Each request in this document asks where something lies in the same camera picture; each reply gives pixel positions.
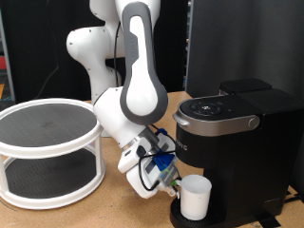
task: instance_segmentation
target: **two-tier stand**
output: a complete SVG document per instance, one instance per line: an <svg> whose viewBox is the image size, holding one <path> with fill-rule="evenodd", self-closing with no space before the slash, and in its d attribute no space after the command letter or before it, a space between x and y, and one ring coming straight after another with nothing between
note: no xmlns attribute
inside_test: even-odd
<svg viewBox="0 0 304 228"><path fill-rule="evenodd" d="M2 111L0 196L27 209L86 197L105 176L101 132L91 104L80 101L36 100Z"/></svg>

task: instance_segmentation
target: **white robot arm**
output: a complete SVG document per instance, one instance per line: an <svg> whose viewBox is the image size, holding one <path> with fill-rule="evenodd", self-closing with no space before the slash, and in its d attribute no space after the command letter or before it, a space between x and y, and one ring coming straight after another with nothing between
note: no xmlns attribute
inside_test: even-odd
<svg viewBox="0 0 304 228"><path fill-rule="evenodd" d="M138 194L148 199L161 190L175 196L169 184L178 176L177 158L166 157L163 167L155 160L160 151L175 150L175 143L148 127L164 115L168 103L156 74L152 39L161 1L116 0L116 6L123 24L125 82L101 95L94 113L123 150L118 168Z"/></svg>
<svg viewBox="0 0 304 228"><path fill-rule="evenodd" d="M119 82L116 85L115 70L105 65L106 59L114 58L119 17L114 0L90 0L89 6L96 17L105 21L105 25L73 30L66 39L66 48L70 56L87 70L94 104L107 88L122 84L118 73ZM116 56L124 57L124 34L121 29L116 49Z"/></svg>
<svg viewBox="0 0 304 228"><path fill-rule="evenodd" d="M175 144L163 134L156 136L148 127L164 115L168 103L156 74L152 39L161 0L115 0L115 4L113 0L90 0L91 11L105 20L105 26L71 32L66 42L68 52L85 68L94 68L88 71L94 113L123 150L119 170L126 173L132 187L143 198L154 196L158 190L175 196L170 182L178 174L177 158L168 154L162 159L155 156L160 151L175 150ZM113 85L114 72L110 74L110 69L105 67L105 59L113 58L118 18L123 25L123 34L118 38L118 57L124 55L122 48L125 48L123 87Z"/></svg>

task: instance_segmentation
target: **black mesh surface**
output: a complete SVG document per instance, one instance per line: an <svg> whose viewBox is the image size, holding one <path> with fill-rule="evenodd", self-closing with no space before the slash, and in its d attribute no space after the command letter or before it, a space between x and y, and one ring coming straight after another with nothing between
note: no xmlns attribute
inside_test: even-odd
<svg viewBox="0 0 304 228"><path fill-rule="evenodd" d="M72 193L96 176L95 156L81 149L49 159L15 160L6 170L9 191L29 199L49 199Z"/></svg>
<svg viewBox="0 0 304 228"><path fill-rule="evenodd" d="M9 114L0 120L0 142L22 147L67 143L96 125L94 114L74 104L41 104Z"/></svg>

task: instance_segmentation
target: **black coffee maker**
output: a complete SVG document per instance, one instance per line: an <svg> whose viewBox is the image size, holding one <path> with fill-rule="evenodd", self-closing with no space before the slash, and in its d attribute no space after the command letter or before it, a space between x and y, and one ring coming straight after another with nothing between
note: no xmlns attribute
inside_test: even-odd
<svg viewBox="0 0 304 228"><path fill-rule="evenodd" d="M281 213L304 127L304 103L257 79L224 82L221 95L186 100L174 114L177 156L212 182L206 218L177 228L230 228Z"/></svg>

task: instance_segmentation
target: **white cup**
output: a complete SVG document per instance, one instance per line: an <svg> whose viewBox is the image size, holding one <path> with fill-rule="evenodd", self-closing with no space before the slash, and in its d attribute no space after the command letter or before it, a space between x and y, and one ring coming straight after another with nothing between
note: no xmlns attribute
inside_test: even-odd
<svg viewBox="0 0 304 228"><path fill-rule="evenodd" d="M200 175L189 175L180 183L180 212L187 219L201 220L207 215L211 182Z"/></svg>

